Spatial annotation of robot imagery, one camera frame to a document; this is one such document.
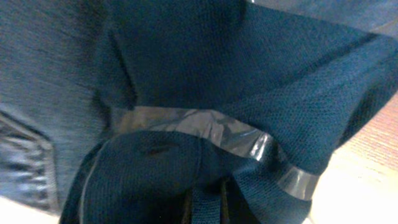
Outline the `blue shirt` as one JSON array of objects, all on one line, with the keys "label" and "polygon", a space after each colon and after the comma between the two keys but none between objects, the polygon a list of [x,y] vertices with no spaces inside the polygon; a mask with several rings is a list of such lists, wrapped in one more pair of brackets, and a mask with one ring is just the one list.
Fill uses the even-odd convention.
[{"label": "blue shirt", "polygon": [[247,1],[105,1],[108,132],[62,223],[302,223],[397,91],[397,41]]}]

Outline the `dark blue jeans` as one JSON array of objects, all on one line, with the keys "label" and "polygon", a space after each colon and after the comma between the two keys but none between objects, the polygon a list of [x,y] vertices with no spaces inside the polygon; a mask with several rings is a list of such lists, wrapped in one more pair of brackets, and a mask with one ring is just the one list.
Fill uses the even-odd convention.
[{"label": "dark blue jeans", "polygon": [[1,195],[62,212],[112,107],[134,102],[111,1],[1,0]]}]

